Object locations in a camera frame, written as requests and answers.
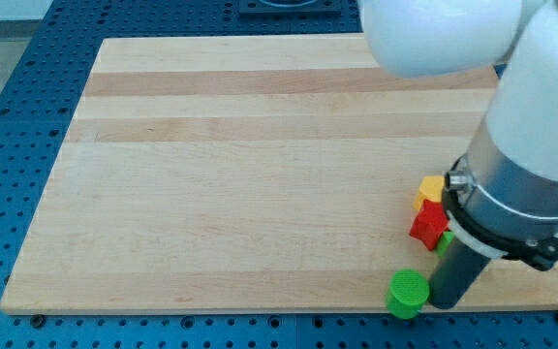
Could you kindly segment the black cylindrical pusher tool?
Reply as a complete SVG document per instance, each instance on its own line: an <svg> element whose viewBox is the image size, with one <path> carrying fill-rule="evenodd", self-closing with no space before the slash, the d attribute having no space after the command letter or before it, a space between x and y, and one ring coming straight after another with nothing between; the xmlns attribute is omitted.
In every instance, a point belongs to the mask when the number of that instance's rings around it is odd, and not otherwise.
<svg viewBox="0 0 558 349"><path fill-rule="evenodd" d="M489 262L489 258L454 238L429 276L429 303L438 309L455 307Z"/></svg>

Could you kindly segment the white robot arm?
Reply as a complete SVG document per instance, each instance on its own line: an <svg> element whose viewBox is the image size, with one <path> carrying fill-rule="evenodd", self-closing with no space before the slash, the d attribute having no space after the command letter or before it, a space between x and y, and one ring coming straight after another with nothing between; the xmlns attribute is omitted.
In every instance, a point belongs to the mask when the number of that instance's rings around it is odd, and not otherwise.
<svg viewBox="0 0 558 349"><path fill-rule="evenodd" d="M430 302L454 307L487 264L558 262L558 0L358 3L387 72L421 78L501 64L466 152L446 172L454 238L430 276Z"/></svg>

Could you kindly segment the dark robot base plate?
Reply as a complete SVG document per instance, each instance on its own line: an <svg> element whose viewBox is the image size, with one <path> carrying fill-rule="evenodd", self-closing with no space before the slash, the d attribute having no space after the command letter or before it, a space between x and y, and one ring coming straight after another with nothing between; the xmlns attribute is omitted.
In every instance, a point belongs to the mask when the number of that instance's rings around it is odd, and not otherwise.
<svg viewBox="0 0 558 349"><path fill-rule="evenodd" d="M340 0L237 0L236 5L243 16L337 15L342 10Z"/></svg>

